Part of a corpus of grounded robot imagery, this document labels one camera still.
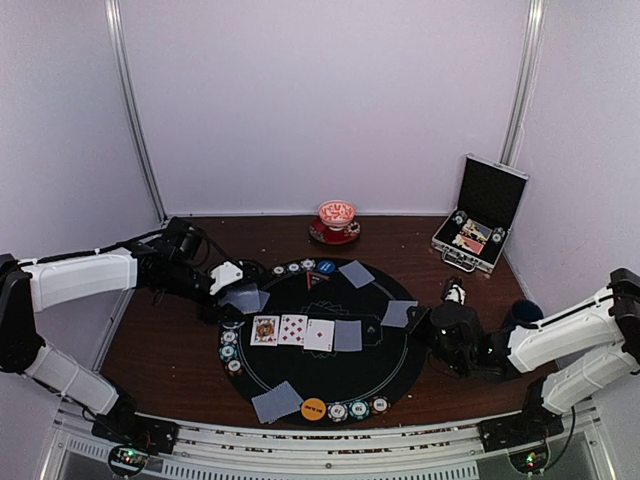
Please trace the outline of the grey card deck box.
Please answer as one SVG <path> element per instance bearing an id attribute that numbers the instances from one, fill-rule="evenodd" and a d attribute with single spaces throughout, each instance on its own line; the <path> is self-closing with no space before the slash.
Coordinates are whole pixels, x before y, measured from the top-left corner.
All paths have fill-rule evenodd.
<path id="1" fill-rule="evenodd" d="M 260 290 L 256 283 L 229 289 L 220 300 L 221 305 L 230 304 L 243 314 L 261 312 L 266 306 L 271 294 Z"/>

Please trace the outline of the clear dealer button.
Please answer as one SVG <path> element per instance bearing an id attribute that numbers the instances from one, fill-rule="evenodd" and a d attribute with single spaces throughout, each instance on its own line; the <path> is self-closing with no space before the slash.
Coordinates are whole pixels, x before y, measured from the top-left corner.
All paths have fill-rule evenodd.
<path id="1" fill-rule="evenodd" d="M 226 318 L 221 322 L 221 326 L 226 330 L 238 330 L 244 324 L 246 320 L 244 317 L 241 318 Z"/>

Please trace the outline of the green chip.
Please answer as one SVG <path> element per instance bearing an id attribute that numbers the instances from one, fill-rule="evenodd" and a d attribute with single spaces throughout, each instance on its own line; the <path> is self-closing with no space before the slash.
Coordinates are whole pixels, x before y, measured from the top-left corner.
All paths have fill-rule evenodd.
<path id="1" fill-rule="evenodd" d="M 225 344 L 219 349 L 219 357 L 222 362 L 228 363 L 238 358 L 237 347 L 234 344 Z"/>
<path id="2" fill-rule="evenodd" d="M 365 400 L 355 400 L 349 404 L 348 412 L 353 419 L 362 421 L 370 414 L 369 403 Z"/>
<path id="3" fill-rule="evenodd" d="M 290 274 L 297 274 L 301 271 L 301 266 L 298 263 L 289 263 L 287 265 L 287 271 Z"/>

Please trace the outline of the orange chip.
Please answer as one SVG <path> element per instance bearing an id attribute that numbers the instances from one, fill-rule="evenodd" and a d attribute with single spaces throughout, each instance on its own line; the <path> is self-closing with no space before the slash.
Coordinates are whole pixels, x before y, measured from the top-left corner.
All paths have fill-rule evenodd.
<path id="1" fill-rule="evenodd" d="M 243 373 L 243 365 L 239 359 L 231 359 L 225 364 L 226 373 L 231 376 L 239 376 Z"/>
<path id="2" fill-rule="evenodd" d="M 373 415 L 381 415 L 389 411 L 391 402 L 385 396 L 375 396 L 369 401 L 369 406 Z"/>
<path id="3" fill-rule="evenodd" d="M 282 265 L 274 266 L 273 269 L 272 269 L 272 275 L 274 277 L 280 277 L 280 276 L 284 275 L 285 273 L 286 273 L 286 269 Z"/>

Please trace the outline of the jack of hearts card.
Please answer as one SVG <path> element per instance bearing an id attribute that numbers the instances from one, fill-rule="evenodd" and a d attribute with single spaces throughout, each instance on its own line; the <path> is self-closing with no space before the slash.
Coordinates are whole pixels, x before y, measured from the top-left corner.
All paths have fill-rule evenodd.
<path id="1" fill-rule="evenodd" d="M 253 318 L 250 337 L 251 346 L 277 346 L 280 317 L 257 315 Z"/>

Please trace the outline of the eight of diamonds card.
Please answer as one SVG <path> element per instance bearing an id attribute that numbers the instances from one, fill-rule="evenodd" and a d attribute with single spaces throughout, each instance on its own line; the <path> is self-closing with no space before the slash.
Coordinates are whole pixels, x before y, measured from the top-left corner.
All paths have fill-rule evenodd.
<path id="1" fill-rule="evenodd" d="M 278 345 L 303 346 L 307 330 L 306 315 L 285 314 L 280 318 Z"/>

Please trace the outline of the triangular all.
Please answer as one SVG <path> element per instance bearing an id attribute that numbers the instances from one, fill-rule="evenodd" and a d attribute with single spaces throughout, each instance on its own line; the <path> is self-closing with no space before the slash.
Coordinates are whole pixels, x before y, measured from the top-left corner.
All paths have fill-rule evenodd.
<path id="1" fill-rule="evenodd" d="M 306 272 L 306 281 L 307 281 L 307 289 L 311 290 L 312 288 L 314 288 L 315 286 L 328 281 L 329 277 L 327 275 L 323 275 L 321 273 L 318 272 L 314 272 L 314 271 L 307 271 Z"/>

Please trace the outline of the ace of diamonds card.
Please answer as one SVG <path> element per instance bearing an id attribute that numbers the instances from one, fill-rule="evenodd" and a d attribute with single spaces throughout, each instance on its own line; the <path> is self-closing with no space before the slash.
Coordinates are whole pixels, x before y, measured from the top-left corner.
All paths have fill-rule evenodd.
<path id="1" fill-rule="evenodd" d="M 332 320 L 313 319 L 307 322 L 304 349 L 331 352 L 333 349 L 335 322 Z"/>

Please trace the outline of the blue small blind button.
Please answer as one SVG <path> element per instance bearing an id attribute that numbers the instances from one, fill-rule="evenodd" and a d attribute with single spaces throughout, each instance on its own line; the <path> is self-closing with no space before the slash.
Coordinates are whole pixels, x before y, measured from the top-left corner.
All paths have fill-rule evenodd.
<path id="1" fill-rule="evenodd" d="M 330 260 L 321 260 L 318 262 L 316 269 L 321 274 L 330 275 L 336 270 L 336 265 Z"/>

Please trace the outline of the orange big blind button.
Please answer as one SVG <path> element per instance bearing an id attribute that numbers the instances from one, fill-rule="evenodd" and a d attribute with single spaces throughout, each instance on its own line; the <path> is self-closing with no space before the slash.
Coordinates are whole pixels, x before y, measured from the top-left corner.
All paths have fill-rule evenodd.
<path id="1" fill-rule="evenodd" d="M 319 398 L 307 398 L 301 404 L 300 413 L 307 421 L 316 422 L 326 416 L 327 405 Z"/>

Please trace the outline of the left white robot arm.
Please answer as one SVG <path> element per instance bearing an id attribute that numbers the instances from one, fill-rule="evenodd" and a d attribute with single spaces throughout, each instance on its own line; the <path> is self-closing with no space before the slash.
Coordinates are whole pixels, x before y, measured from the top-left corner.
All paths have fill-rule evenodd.
<path id="1" fill-rule="evenodd" d="M 157 230 L 106 247 L 49 257 L 1 257 L 1 370 L 29 377 L 99 415 L 123 444 L 144 433 L 123 393 L 76 353 L 97 352 L 117 301 L 148 288 L 204 311 L 252 278 L 203 229 L 172 218 Z"/>

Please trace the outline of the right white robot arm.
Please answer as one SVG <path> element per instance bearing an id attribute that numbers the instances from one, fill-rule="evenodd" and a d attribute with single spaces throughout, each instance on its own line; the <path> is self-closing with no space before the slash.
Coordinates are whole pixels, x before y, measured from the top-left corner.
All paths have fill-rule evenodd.
<path id="1" fill-rule="evenodd" d="M 409 307 L 407 331 L 462 378 L 492 383 L 515 379 L 539 366 L 579 353 L 562 370 L 527 390 L 523 411 L 513 419 L 519 440 L 535 440 L 577 402 L 625 374 L 639 372 L 639 277 L 627 268 L 586 300 L 557 314 L 526 321 L 513 317 L 499 332 L 483 330 L 475 309 L 465 305 L 458 278 L 437 307 Z"/>

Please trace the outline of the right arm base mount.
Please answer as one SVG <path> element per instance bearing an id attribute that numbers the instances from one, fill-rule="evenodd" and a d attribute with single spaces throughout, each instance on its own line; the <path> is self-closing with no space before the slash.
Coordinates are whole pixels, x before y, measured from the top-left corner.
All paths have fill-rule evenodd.
<path id="1" fill-rule="evenodd" d="M 542 406 L 525 407 L 520 413 L 484 420 L 478 424 L 485 452 L 510 450 L 511 466 L 522 474 L 539 474 L 550 463 L 548 440 L 564 431 L 562 416 Z"/>

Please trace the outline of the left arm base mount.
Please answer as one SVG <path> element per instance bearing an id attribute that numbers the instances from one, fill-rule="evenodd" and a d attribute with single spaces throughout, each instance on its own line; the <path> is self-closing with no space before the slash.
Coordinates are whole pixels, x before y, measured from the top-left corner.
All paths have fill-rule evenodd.
<path id="1" fill-rule="evenodd" d="M 107 414 L 97 414 L 86 407 L 83 414 L 92 420 L 94 436 L 115 443 L 107 455 L 107 465 L 119 477 L 136 476 L 152 456 L 174 450 L 178 424 L 138 414 L 137 405 L 128 394 L 120 395 Z"/>

